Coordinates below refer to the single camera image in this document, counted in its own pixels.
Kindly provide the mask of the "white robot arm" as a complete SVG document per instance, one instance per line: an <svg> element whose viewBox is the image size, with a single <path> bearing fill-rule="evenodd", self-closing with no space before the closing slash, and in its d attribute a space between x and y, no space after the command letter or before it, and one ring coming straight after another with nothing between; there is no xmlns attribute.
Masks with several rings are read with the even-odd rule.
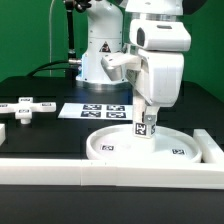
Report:
<svg viewBox="0 0 224 224"><path fill-rule="evenodd" d="M133 122L156 124L161 107L175 104L191 36L177 18L187 0L84 0L88 47L80 80L101 87L133 86Z"/></svg>

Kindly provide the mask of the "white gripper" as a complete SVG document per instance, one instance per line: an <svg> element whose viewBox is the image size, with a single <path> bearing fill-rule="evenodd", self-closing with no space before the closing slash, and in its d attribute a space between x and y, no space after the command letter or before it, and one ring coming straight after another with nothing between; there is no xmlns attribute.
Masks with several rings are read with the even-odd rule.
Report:
<svg viewBox="0 0 224 224"><path fill-rule="evenodd" d="M184 57L177 52L156 52L138 49L127 54L126 78L133 95L147 105L144 123L157 122L159 107L172 107L179 95L184 69Z"/></svg>

